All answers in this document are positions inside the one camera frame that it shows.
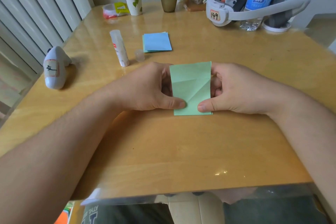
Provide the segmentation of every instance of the snack package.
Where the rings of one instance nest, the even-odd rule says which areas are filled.
[[[127,4],[118,2],[103,6],[103,17],[106,19],[115,18],[130,14]]]

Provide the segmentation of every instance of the right hand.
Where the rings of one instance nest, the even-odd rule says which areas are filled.
[[[269,114],[290,88],[238,64],[212,63],[211,97],[199,103],[200,112],[231,110]]]

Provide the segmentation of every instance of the number label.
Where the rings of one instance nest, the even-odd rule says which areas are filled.
[[[211,15],[211,18],[214,19],[215,21],[220,21],[221,20],[221,16],[219,15],[219,12],[218,11],[215,11],[215,10],[210,10],[210,15]]]

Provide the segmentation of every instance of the white paper cup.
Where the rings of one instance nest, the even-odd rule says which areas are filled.
[[[133,16],[142,14],[142,1],[141,0],[126,0],[128,10]]]

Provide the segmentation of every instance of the green origami paper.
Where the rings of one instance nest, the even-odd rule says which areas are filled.
[[[199,112],[197,110],[200,102],[211,97],[211,61],[172,65],[169,68],[173,95],[183,99],[187,104],[183,109],[174,110],[174,115],[212,114],[212,112]]]

